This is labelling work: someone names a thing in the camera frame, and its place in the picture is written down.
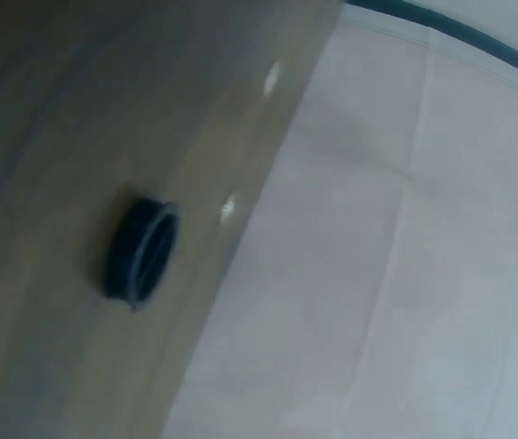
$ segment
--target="black grommet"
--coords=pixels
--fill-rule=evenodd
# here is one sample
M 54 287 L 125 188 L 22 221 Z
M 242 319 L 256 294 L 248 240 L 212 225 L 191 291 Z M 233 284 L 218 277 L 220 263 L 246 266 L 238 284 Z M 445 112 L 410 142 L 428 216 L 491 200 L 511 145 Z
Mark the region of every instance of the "black grommet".
M 139 198 L 121 221 L 107 254 L 107 297 L 140 308 L 163 275 L 177 236 L 175 205 Z

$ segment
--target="dark green edge trim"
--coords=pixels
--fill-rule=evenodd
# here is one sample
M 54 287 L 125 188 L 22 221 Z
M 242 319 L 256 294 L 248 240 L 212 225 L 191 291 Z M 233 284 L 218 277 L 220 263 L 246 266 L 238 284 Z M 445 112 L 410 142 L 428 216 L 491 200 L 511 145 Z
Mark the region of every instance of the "dark green edge trim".
M 349 5 L 364 7 L 389 16 L 412 21 L 418 25 L 431 27 L 438 32 L 487 52 L 518 69 L 517 50 L 501 43 L 498 39 L 480 32 L 474 27 L 460 23 L 438 12 L 425 9 L 422 6 L 412 5 L 403 0 L 348 0 L 348 3 Z

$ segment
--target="white wall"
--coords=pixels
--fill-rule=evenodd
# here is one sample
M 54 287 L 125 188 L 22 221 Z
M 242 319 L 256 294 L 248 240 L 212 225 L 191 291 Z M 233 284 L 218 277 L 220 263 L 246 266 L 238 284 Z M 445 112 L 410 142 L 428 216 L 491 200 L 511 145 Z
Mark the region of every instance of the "white wall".
M 163 437 L 518 438 L 518 70 L 345 8 Z
M 518 50 L 518 0 L 416 0 Z

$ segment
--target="wooden panel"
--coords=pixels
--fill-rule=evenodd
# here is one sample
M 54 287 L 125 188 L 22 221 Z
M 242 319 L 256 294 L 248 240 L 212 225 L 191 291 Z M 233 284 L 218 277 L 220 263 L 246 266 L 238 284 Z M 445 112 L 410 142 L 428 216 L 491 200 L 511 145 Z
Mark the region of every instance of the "wooden panel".
M 12 3 L 0 2 L 0 437 L 157 437 L 340 3 Z M 104 300 L 97 276 L 135 192 L 182 214 L 165 282 L 136 314 Z

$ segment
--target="white screw head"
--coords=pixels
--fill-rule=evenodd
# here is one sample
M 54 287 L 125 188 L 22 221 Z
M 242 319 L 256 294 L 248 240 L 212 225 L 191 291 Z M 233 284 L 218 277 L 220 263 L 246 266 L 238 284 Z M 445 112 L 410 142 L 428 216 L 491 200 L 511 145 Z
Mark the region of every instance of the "white screw head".
M 265 98 L 270 97 L 277 85 L 277 81 L 279 80 L 279 74 L 281 73 L 281 65 L 279 62 L 274 62 L 269 71 L 267 71 L 267 76 L 265 76 L 265 81 L 263 85 L 263 95 Z
M 226 198 L 226 201 L 222 205 L 221 209 L 221 223 L 226 221 L 234 212 L 234 195 L 230 195 L 228 198 Z

